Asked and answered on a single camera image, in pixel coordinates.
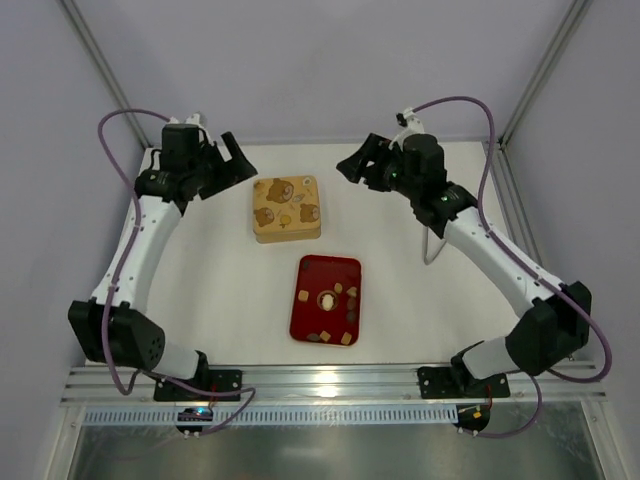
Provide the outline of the silver tin lid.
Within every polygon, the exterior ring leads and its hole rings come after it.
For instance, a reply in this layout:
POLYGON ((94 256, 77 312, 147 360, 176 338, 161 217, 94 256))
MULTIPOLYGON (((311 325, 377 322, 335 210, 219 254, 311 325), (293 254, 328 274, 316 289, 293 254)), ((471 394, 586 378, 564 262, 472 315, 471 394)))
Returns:
POLYGON ((261 178, 253 183, 253 232, 321 228, 316 178, 312 175, 261 178))

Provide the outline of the metal tongs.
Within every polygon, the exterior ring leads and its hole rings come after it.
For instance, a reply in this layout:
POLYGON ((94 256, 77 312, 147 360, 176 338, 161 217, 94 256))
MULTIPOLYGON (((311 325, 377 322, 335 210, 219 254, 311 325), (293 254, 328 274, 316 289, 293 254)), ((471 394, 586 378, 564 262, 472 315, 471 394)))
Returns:
POLYGON ((431 229, 424 228, 422 258, 425 265, 431 265, 439 256, 447 241, 439 238, 431 229))

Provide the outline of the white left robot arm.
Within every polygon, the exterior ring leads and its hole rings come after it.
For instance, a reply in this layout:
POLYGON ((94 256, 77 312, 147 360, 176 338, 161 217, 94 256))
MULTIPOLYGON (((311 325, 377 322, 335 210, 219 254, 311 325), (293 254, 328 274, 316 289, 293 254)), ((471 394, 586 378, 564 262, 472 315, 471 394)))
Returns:
POLYGON ((215 142, 197 123, 166 124, 158 156, 133 183, 133 210, 104 277, 89 299, 72 302, 68 320, 88 360, 166 378, 171 392, 201 398, 217 390, 207 356, 170 341, 147 317, 150 289, 189 203, 257 171, 232 133, 215 142))

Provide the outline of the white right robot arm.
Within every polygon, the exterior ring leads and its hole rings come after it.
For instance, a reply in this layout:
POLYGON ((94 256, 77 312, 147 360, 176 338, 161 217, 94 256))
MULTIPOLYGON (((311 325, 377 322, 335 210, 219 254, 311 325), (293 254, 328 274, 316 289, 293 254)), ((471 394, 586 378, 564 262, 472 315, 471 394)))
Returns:
POLYGON ((434 136, 413 134, 396 143, 370 134, 337 169, 351 183, 407 198, 417 220, 469 258, 518 316, 508 335, 452 357, 451 375, 461 391, 512 371, 537 376, 587 344, 589 324, 575 309, 589 311, 588 288, 564 283, 501 232, 483 225, 477 199, 448 180, 444 150, 434 136))

